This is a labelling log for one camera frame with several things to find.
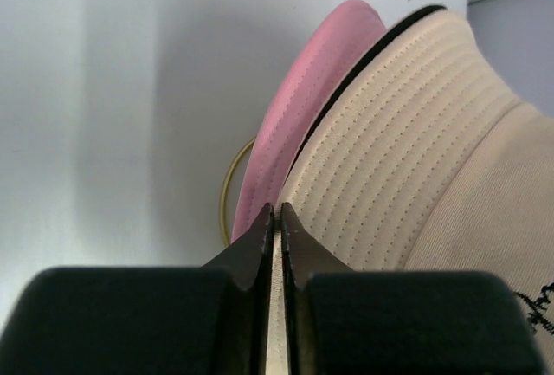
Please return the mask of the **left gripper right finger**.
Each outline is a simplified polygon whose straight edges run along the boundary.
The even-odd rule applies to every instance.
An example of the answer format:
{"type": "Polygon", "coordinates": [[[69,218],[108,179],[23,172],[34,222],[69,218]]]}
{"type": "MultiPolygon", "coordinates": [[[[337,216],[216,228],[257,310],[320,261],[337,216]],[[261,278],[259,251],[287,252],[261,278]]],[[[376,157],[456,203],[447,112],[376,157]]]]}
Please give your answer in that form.
{"type": "Polygon", "coordinates": [[[552,285],[536,296],[481,271],[357,272],[280,211],[292,374],[545,374],[552,285]]]}

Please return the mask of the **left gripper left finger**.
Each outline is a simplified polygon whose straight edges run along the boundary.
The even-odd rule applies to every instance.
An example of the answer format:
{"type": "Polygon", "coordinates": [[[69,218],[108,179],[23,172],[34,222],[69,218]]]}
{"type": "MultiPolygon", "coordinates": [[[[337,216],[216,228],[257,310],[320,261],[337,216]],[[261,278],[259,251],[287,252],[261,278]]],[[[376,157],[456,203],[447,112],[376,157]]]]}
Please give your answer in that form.
{"type": "Polygon", "coordinates": [[[201,267],[36,274],[1,336],[4,374],[262,374],[274,210],[201,267]]]}

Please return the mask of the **beige bucket hat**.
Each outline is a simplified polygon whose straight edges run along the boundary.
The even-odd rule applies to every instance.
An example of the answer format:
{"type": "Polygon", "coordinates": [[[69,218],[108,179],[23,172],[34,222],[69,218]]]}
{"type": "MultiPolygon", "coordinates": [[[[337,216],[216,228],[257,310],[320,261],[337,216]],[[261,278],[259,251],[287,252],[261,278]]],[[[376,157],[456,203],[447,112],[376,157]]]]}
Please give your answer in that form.
{"type": "MultiPolygon", "coordinates": [[[[357,272],[481,271],[553,287],[553,120],[522,101],[443,10],[388,45],[340,95],[280,190],[357,272]]],[[[281,230],[267,372],[288,371],[281,230]]]]}

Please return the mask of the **pink bucket hat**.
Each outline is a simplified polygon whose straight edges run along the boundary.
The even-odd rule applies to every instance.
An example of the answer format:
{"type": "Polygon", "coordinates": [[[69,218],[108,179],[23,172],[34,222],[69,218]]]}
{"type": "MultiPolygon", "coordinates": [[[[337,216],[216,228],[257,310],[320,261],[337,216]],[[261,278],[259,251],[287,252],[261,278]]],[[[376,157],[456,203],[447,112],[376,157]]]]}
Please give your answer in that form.
{"type": "Polygon", "coordinates": [[[337,6],[314,31],[270,103],[246,166],[230,241],[243,235],[280,189],[310,127],[355,65],[386,34],[362,0],[337,6]]]}

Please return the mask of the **black bucket hat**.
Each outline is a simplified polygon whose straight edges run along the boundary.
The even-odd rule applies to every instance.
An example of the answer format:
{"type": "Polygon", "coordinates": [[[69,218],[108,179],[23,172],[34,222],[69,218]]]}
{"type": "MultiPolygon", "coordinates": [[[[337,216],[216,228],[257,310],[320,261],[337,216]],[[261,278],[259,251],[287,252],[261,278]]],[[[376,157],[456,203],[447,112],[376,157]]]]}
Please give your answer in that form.
{"type": "Polygon", "coordinates": [[[408,30],[410,27],[421,21],[423,18],[430,16],[438,11],[447,10],[448,8],[442,4],[430,4],[422,7],[421,9],[414,11],[410,15],[403,18],[399,23],[393,26],[383,35],[354,65],[353,69],[346,75],[346,77],[339,83],[338,87],[332,93],[329,100],[323,105],[323,108],[315,118],[315,121],[311,124],[306,136],[300,144],[299,149],[296,152],[293,161],[298,159],[301,151],[306,146],[307,141],[312,137],[313,133],[321,123],[322,119],[334,106],[340,95],[346,90],[348,86],[359,76],[363,69],[365,69],[385,48],[388,47],[398,36],[408,30]]]}

